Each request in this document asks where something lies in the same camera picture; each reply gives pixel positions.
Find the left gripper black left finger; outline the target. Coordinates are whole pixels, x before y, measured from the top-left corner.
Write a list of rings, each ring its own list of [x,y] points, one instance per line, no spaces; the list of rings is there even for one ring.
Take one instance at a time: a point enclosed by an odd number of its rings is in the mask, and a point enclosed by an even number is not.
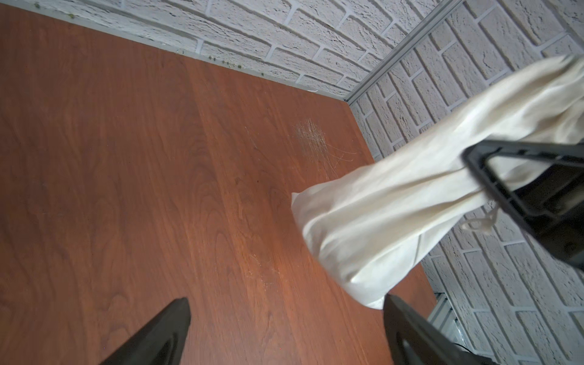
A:
[[[101,364],[179,365],[190,323],[188,299],[177,298]]]

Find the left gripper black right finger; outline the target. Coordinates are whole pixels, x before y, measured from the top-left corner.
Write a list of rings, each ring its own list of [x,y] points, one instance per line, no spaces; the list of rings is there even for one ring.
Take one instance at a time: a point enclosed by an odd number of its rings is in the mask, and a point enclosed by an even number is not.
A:
[[[482,365],[488,358],[463,351],[401,298],[387,294],[383,323],[394,364]]]

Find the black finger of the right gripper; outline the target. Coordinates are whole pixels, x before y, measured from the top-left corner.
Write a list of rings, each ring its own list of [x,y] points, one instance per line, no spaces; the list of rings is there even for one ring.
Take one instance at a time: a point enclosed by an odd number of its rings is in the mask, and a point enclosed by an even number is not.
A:
[[[583,268],[583,144],[481,141],[462,159],[497,204],[556,259]]]

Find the cream cloth drawstring bag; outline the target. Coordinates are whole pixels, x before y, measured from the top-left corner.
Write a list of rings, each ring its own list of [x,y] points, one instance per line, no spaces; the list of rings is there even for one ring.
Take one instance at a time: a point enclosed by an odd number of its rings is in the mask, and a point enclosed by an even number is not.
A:
[[[292,196],[305,244],[359,304],[379,310],[454,227],[488,202],[462,160],[484,140],[576,144],[583,57],[547,58],[468,99],[395,153]]]

